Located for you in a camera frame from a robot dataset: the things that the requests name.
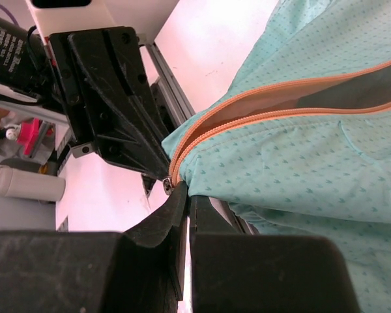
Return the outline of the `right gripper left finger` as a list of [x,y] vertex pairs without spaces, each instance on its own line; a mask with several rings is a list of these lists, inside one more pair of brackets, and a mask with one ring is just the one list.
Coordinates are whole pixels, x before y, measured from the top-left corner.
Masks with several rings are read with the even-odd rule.
[[0,312],[176,312],[187,186],[125,232],[0,231]]

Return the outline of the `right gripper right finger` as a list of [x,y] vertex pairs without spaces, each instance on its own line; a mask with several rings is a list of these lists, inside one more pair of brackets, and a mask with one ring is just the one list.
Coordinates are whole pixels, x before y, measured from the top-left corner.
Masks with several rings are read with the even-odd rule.
[[312,235],[238,232],[204,196],[189,204],[194,312],[358,312],[345,260]]

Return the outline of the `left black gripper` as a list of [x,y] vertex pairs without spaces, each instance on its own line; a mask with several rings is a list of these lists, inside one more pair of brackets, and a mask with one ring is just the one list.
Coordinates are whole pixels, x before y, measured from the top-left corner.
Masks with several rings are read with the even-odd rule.
[[[91,143],[108,164],[168,176],[161,142],[168,131],[153,99],[131,27],[50,35],[52,59],[36,26],[28,30],[0,18],[0,85],[61,104],[77,144]],[[0,101],[28,104],[0,93]]]

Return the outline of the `silver zipper slider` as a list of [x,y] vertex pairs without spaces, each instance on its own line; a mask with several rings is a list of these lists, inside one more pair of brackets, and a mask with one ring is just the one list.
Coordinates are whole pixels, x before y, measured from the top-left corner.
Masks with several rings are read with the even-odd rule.
[[164,192],[167,195],[170,195],[173,192],[174,186],[173,186],[173,181],[172,181],[171,176],[168,176],[165,179],[163,179],[162,186],[163,186]]

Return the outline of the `orange and teal hooded jacket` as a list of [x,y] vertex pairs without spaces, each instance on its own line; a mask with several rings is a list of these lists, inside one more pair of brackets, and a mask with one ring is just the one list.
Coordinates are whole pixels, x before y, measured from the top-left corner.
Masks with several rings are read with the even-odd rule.
[[391,312],[391,1],[279,1],[227,93],[162,147],[173,183],[341,250]]

